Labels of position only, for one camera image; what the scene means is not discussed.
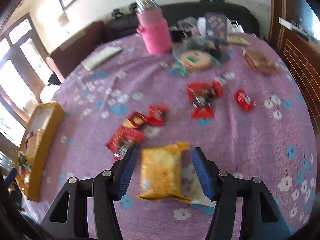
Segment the yellow snack pack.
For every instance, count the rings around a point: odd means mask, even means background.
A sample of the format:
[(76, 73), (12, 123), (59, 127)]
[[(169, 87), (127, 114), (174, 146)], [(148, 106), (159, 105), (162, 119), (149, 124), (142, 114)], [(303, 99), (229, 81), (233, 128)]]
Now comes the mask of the yellow snack pack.
[(141, 150), (139, 199), (160, 201), (165, 198), (183, 203), (191, 200), (182, 193), (182, 155), (190, 149), (187, 141)]

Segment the red snack packet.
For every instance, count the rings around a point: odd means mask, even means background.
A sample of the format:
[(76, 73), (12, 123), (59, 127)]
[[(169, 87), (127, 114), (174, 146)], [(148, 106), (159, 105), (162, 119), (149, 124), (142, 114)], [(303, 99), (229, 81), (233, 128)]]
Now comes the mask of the red snack packet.
[(138, 145), (144, 140), (144, 133), (140, 129), (146, 121), (145, 115), (133, 112), (114, 132), (106, 147), (116, 158), (123, 158), (129, 147)]

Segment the yellow cardboard tray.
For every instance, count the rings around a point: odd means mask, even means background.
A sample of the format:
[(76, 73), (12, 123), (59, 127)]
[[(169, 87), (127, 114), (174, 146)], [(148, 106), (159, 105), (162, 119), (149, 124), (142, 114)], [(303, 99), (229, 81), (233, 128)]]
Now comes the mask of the yellow cardboard tray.
[(47, 154), (64, 114), (59, 103), (42, 103), (27, 123), (15, 166), (17, 185), (27, 200), (39, 201)]

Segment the small red candy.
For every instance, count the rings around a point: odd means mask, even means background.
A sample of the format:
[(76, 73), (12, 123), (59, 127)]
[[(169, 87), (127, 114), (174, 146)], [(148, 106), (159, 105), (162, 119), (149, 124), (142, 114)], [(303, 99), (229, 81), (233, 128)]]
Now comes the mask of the small red candy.
[(243, 89), (240, 89), (236, 92), (235, 100), (247, 113), (252, 111), (255, 107), (255, 102)]

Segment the white folded papers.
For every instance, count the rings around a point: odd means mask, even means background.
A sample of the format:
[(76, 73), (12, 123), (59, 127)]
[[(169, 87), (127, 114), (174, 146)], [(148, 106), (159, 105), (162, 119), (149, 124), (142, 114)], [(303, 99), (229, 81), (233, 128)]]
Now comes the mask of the white folded papers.
[(107, 61), (109, 58), (121, 52), (121, 47), (105, 47), (102, 50), (89, 55), (86, 59), (81, 61), (81, 64), (88, 70), (92, 71), (94, 68)]

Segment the purple floral tablecloth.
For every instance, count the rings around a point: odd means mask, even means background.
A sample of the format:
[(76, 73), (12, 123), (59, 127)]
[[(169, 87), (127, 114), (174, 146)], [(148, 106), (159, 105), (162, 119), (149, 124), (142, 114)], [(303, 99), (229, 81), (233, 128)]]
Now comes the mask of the purple floral tablecloth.
[[(264, 41), (246, 36), (250, 47), (273, 59), (280, 72), (253, 71), (240, 46), (223, 47), (221, 66), (180, 74), (171, 54), (151, 56), (138, 35), (111, 43), (123, 51), (94, 72), (78, 66), (54, 94), (65, 111), (47, 155), (40, 200), (28, 202), (40, 222), (69, 177), (95, 177), (112, 166), (106, 144), (133, 112), (167, 107), (163, 127), (144, 126), (143, 148), (187, 141), (236, 178), (260, 177), (292, 232), (311, 216), (316, 191), (316, 140), (309, 111), (291, 74)], [(223, 96), (212, 100), (214, 118), (193, 119), (187, 84), (217, 81)], [(246, 112), (235, 100), (243, 89), (255, 102)]]

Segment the red candy cluster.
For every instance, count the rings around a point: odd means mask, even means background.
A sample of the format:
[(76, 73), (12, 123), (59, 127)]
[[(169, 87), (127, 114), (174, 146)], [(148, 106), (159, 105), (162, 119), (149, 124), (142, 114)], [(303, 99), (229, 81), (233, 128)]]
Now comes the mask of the red candy cluster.
[(223, 96), (219, 82), (193, 82), (187, 84), (188, 99), (193, 104), (191, 117), (193, 119), (214, 118), (212, 100)]

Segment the wooden glass door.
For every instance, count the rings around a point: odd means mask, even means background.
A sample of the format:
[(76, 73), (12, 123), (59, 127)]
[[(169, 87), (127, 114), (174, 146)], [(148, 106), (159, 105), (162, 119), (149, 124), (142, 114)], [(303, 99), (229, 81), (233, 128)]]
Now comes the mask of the wooden glass door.
[(1, 152), (12, 158), (52, 71), (30, 14), (1, 34)]

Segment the round cake in green wrapper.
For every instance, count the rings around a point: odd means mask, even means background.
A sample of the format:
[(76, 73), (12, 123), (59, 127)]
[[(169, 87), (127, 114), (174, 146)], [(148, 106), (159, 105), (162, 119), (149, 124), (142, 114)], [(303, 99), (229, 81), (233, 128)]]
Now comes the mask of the round cake in green wrapper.
[(221, 63), (206, 51), (188, 50), (175, 58), (181, 74), (186, 77), (189, 73), (206, 70)]

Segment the brown wrapped snack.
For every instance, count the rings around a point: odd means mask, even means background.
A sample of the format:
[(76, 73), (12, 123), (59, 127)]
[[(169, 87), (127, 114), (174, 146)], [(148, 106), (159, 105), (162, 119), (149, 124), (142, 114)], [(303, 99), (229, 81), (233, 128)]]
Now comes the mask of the brown wrapped snack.
[(270, 76), (279, 72), (277, 64), (260, 51), (243, 49), (241, 54), (251, 69), (257, 73)]

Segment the pink sleeved thermos bottle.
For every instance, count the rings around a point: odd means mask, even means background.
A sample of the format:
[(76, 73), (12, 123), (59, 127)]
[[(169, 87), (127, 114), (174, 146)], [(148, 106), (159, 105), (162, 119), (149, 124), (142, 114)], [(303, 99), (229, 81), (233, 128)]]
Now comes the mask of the pink sleeved thermos bottle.
[(136, 0), (136, 4), (137, 33), (141, 35), (148, 53), (161, 55), (169, 52), (172, 42), (161, 7), (155, 0)]

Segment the black sofa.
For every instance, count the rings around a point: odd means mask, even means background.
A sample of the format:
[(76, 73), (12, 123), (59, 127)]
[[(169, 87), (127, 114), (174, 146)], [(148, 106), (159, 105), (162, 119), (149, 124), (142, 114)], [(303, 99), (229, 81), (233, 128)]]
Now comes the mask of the black sofa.
[[(188, 17), (197, 19), (208, 12), (216, 12), (226, 15), (231, 21), (236, 20), (246, 33), (260, 35), (258, 20), (250, 11), (242, 5), (227, 3), (225, 0), (201, 0), (199, 2), (166, 4), (161, 5), (161, 9), (170, 26)], [(106, 24), (106, 38), (108, 41), (113, 41), (135, 34), (138, 25), (139, 21), (134, 12), (123, 14)]]

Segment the wooden tv cabinet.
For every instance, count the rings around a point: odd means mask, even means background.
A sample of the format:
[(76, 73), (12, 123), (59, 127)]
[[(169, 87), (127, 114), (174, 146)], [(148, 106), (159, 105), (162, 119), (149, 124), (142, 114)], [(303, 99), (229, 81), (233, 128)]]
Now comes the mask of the wooden tv cabinet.
[(312, 40), (317, 20), (306, 0), (271, 0), (268, 41), (283, 57), (306, 101), (319, 136), (319, 42)]

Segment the white round container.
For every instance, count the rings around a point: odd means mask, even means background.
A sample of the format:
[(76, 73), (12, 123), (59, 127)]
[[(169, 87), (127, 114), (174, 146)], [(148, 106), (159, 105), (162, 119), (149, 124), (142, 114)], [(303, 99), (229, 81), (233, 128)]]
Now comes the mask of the white round container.
[(197, 29), (202, 37), (205, 37), (207, 34), (207, 21), (205, 17), (199, 17), (197, 19)]

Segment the dark blue box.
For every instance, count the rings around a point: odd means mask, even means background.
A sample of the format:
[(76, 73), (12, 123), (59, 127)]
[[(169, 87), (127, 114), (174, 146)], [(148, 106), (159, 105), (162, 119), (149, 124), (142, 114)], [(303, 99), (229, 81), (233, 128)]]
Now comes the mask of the dark blue box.
[(206, 19), (206, 38), (226, 42), (227, 40), (227, 17), (223, 14), (208, 12)]

